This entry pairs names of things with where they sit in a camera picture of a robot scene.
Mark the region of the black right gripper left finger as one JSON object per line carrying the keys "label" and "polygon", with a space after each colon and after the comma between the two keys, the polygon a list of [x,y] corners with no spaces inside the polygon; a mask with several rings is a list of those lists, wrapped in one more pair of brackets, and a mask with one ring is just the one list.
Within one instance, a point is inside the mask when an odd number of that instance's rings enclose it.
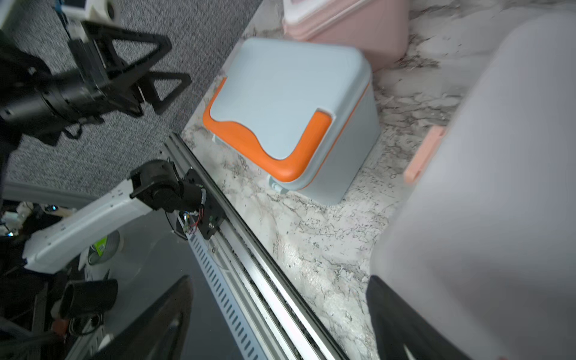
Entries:
{"label": "black right gripper left finger", "polygon": [[185,275],[93,359],[180,359],[194,291]]}

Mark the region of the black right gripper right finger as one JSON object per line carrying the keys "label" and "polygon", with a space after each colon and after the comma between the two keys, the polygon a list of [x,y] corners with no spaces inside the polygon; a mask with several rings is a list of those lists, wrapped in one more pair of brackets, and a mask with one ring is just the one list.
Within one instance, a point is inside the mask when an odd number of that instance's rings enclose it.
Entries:
{"label": "black right gripper right finger", "polygon": [[367,306],[381,359],[467,359],[382,279],[372,275]]}

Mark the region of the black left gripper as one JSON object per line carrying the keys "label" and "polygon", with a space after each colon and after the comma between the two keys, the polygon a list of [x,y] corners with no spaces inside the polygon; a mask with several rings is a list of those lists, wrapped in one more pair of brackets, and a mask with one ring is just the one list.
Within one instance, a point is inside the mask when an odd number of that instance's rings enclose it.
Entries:
{"label": "black left gripper", "polygon": [[172,49],[165,35],[89,21],[69,25],[68,33],[83,82],[94,91],[103,113],[141,117],[142,99],[134,90],[138,85],[144,101],[162,115],[191,84],[187,73],[153,70]]}

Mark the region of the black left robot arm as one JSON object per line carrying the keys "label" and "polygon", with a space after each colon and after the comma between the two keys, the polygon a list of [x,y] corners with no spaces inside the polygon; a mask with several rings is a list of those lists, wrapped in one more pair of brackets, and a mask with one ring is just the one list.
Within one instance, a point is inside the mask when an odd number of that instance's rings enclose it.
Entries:
{"label": "black left robot arm", "polygon": [[[81,137],[70,132],[71,126],[99,125],[111,112],[138,118],[148,103],[162,114],[191,84],[186,73],[154,70],[171,51],[168,37],[89,21],[80,27],[85,39],[68,43],[77,69],[67,73],[52,74],[40,58],[1,45],[3,164],[23,136],[55,146],[61,137]],[[197,166],[179,175],[171,160],[144,163],[111,192],[31,235],[22,266],[56,273],[112,231],[157,210],[196,214],[195,228],[210,239],[226,215],[201,172]]]}

